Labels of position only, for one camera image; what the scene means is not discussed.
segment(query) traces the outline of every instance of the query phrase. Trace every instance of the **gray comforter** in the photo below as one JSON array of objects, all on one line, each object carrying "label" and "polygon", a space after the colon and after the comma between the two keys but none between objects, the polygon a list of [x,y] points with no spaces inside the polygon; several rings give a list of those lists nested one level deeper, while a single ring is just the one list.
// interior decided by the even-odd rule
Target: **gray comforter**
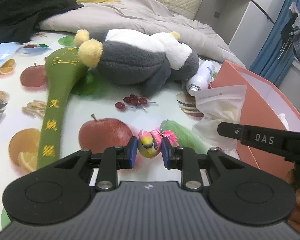
[{"label": "gray comforter", "polygon": [[96,32],[104,33],[111,29],[133,29],[148,35],[175,31],[181,35],[180,41],[199,56],[219,62],[229,60],[244,67],[210,26],[174,14],[156,0],[83,4],[82,8],[42,21],[40,29],[72,33],[86,29],[92,37]]}]

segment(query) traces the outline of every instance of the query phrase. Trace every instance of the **green paddle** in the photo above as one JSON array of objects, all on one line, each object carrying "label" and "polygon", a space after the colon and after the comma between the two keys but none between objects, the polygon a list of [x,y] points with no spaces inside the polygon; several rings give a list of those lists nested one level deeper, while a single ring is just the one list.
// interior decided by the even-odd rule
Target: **green paddle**
[{"label": "green paddle", "polygon": [[80,61],[77,48],[62,48],[47,57],[45,69],[49,95],[41,129],[37,169],[59,159],[67,100],[72,87],[86,74],[88,67]]}]

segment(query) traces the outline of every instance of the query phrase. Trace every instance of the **stuffed animal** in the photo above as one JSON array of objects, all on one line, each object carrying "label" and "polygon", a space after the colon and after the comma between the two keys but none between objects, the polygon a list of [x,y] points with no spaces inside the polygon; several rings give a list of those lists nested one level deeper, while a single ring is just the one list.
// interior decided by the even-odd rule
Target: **stuffed animal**
[{"label": "stuffed animal", "polygon": [[186,80],[197,73],[199,59],[192,49],[178,41],[180,35],[156,33],[152,36],[128,29],[113,29],[90,39],[78,30],[74,44],[80,60],[119,85],[141,85],[149,97],[170,80]]}]

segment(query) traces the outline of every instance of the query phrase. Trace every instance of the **chinese character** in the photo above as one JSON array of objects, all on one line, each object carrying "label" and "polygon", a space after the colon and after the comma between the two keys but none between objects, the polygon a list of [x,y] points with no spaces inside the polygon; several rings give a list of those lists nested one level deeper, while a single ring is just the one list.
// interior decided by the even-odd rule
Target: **chinese character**
[{"label": "chinese character", "polygon": [[59,100],[58,99],[52,99],[51,101],[50,101],[50,103],[51,103],[51,106],[49,106],[48,108],[50,108],[50,107],[55,107],[55,108],[59,108],[59,106],[57,105],[57,103],[59,103]]},{"label": "chinese character", "polygon": [[43,148],[42,156],[54,157],[54,145],[46,145]]},{"label": "chinese character", "polygon": [[46,123],[46,130],[53,129],[54,131],[57,130],[57,121],[56,120],[50,120]]}]

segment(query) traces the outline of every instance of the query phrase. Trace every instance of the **apple stem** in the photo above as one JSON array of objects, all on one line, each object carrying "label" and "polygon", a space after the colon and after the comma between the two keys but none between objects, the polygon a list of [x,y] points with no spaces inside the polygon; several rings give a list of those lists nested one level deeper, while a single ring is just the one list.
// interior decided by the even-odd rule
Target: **apple stem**
[{"label": "apple stem", "polygon": [[91,115],[95,122],[97,122],[96,116],[94,114]]}]

